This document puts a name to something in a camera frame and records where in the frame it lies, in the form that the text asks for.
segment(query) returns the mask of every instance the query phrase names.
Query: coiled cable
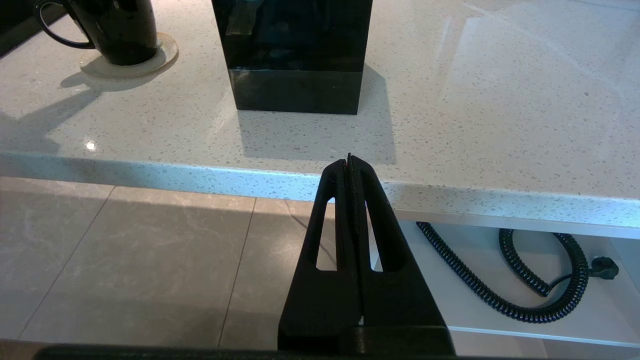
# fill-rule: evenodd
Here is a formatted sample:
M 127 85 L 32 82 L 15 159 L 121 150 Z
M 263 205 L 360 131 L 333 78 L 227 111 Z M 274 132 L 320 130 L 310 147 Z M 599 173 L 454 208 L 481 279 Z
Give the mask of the coiled cable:
M 560 277 L 551 284 L 547 284 L 544 280 L 534 274 L 520 259 L 520 256 L 518 256 L 515 247 L 513 246 L 513 230 L 500 230 L 500 251 L 504 256 L 504 259 L 514 273 L 516 273 L 516 275 L 536 293 L 546 297 L 555 285 L 559 284 L 562 280 L 569 278 L 569 285 L 556 301 L 542 307 L 531 308 L 512 304 L 498 296 L 489 289 L 482 280 L 478 279 L 471 270 L 469 270 L 464 262 L 462 262 L 462 260 L 433 229 L 431 224 L 427 222 L 417 222 L 416 224 L 442 259 L 444 259 L 451 269 L 474 293 L 476 293 L 478 297 L 480 297 L 480 299 L 496 311 L 515 320 L 528 323 L 549 323 L 560 320 L 578 306 L 578 303 L 587 288 L 587 282 L 589 280 L 589 266 L 587 264 L 587 259 L 585 258 L 580 245 L 578 245 L 573 236 L 569 234 L 554 233 L 554 236 L 558 241 L 560 241 L 560 244 L 562 244 L 569 255 L 572 272 L 570 275 Z

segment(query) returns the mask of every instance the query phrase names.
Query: glossy black box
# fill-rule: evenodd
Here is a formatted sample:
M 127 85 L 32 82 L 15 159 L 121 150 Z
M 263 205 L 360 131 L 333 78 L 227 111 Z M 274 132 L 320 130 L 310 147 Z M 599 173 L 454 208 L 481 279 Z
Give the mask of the glossy black box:
M 356 114 L 372 0 L 212 0 L 239 110 Z

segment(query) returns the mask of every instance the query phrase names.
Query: tiled floor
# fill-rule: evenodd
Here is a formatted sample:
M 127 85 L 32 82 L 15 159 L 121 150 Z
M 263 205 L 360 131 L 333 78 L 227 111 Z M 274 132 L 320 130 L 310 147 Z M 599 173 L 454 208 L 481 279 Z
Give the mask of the tiled floor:
M 0 360 L 45 343 L 274 350 L 311 208 L 0 177 Z M 322 270 L 335 269 L 332 209 Z M 461 356 L 578 358 L 561 342 L 452 338 Z

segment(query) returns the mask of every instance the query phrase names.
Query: white speckled countertop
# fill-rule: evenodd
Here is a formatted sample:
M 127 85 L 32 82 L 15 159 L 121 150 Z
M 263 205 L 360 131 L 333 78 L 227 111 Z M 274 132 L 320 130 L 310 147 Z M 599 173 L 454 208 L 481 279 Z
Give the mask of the white speckled countertop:
M 147 78 L 42 33 L 0 60 L 0 175 L 312 200 L 352 152 L 398 210 L 640 229 L 637 1 L 375 0 L 357 116 L 237 111 L 211 3 L 154 9 Z

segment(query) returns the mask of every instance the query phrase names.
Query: black mug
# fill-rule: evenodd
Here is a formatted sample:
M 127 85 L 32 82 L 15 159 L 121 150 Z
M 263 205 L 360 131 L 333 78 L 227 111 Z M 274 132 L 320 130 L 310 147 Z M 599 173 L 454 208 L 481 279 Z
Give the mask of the black mug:
M 54 34 L 42 20 L 42 8 L 48 4 L 64 6 L 89 41 L 73 42 Z M 78 49 L 97 49 L 114 65 L 143 63 L 157 52 L 151 0 L 36 0 L 33 12 L 55 41 Z

